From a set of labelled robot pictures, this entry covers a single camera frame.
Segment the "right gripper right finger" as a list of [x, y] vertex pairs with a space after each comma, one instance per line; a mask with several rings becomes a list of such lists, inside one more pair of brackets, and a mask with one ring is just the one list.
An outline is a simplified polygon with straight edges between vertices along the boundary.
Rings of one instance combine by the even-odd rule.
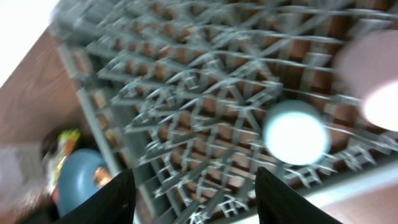
[[255, 179], [260, 224], [340, 224], [264, 167]]

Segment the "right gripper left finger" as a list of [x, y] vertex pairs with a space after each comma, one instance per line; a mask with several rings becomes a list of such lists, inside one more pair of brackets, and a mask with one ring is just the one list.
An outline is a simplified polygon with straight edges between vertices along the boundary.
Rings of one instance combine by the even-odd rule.
[[133, 224], [135, 207], [134, 173], [125, 169], [54, 224]]

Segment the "brown food scrap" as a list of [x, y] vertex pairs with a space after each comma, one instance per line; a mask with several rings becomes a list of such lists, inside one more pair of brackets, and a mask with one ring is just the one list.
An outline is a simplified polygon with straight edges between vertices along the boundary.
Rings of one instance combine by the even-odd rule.
[[109, 169], [105, 166], [98, 166], [95, 170], [93, 181], [97, 188], [102, 188], [107, 185], [110, 181], [112, 181], [113, 176], [110, 173]]

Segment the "dark blue plate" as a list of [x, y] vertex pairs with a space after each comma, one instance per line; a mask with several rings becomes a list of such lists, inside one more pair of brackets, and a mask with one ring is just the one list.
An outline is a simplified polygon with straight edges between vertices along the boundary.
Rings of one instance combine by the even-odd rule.
[[58, 178], [58, 213], [61, 217], [83, 204], [99, 187], [94, 180], [97, 168], [106, 166], [93, 149], [79, 149], [65, 161]]

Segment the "light blue cup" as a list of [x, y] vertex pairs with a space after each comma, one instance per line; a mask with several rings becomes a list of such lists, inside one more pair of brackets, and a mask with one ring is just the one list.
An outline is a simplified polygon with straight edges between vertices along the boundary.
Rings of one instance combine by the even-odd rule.
[[262, 139], [270, 155], [281, 162], [306, 166], [330, 151], [331, 134], [318, 110], [299, 100], [282, 101], [270, 108]]

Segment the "pink cup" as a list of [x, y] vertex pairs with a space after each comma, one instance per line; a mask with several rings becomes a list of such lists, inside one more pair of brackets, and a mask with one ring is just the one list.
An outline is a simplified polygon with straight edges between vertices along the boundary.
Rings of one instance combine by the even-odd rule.
[[397, 31], [382, 30], [350, 41], [333, 65], [359, 99], [364, 119], [397, 131]]

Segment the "grey dishwasher rack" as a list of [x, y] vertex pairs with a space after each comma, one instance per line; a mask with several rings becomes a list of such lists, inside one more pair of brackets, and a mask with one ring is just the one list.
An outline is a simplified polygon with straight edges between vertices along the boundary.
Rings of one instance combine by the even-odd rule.
[[[258, 167], [318, 207], [397, 183], [397, 133], [359, 114], [332, 66], [397, 25], [396, 1], [60, 1], [52, 19], [110, 171], [136, 171], [140, 223], [255, 223]], [[267, 151], [264, 119], [284, 100], [319, 112], [319, 161]]]

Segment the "brown serving tray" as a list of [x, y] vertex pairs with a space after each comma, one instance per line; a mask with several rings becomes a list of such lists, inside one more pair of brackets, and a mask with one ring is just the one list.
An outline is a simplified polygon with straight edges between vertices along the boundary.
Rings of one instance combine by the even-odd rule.
[[[55, 129], [50, 132], [42, 141], [40, 155], [41, 158], [48, 156], [54, 156], [58, 146], [58, 139], [61, 135], [61, 129]], [[96, 147], [93, 135], [88, 130], [83, 130], [80, 138], [77, 140], [75, 149], [83, 147]], [[45, 196], [43, 201], [39, 203], [39, 207], [35, 208], [27, 214], [23, 215], [22, 218], [17, 222], [20, 224], [48, 224], [52, 223], [60, 218], [57, 210], [57, 204], [59, 201], [58, 185], [55, 186], [50, 194]]]

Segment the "yellow green snack wrapper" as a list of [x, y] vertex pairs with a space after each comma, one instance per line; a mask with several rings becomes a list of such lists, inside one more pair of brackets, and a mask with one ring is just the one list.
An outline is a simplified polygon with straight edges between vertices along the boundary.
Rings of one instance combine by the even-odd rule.
[[42, 143], [42, 164], [46, 176], [46, 192], [52, 194], [66, 159], [77, 150], [81, 137], [79, 129], [52, 133]]

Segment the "crumpled white tissue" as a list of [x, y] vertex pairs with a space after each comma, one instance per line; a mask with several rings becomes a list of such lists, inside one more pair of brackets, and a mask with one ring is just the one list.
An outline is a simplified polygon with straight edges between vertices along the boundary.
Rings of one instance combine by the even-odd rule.
[[33, 207], [47, 185], [40, 144], [1, 145], [1, 212]]

